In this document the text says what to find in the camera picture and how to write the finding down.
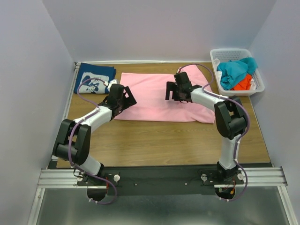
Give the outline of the pink t-shirt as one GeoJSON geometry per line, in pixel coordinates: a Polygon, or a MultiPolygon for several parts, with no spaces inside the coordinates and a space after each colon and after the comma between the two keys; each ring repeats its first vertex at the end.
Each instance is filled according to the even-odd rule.
{"type": "Polygon", "coordinates": [[[130,88],[136,104],[115,119],[213,124],[215,114],[212,110],[195,103],[165,100],[166,83],[174,81],[173,74],[122,73],[120,83],[130,88]]]}

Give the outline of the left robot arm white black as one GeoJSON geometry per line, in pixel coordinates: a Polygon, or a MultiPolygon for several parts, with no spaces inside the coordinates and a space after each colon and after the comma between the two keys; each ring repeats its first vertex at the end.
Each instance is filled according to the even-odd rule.
{"type": "Polygon", "coordinates": [[[91,134],[135,104],[128,86],[113,84],[108,96],[93,111],[76,120],[61,122],[52,154],[90,177],[104,179],[104,165],[90,155],[91,134]]]}

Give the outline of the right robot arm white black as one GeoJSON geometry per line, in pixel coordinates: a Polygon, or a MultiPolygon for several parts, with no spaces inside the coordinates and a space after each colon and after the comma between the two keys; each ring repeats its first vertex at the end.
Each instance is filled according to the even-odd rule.
{"type": "Polygon", "coordinates": [[[238,97],[224,97],[192,85],[186,72],[174,75],[174,82],[166,83],[166,100],[195,103],[212,110],[219,134],[222,136],[221,157],[213,174],[220,182],[238,174],[237,155],[240,140],[248,132],[250,118],[238,97]]]}

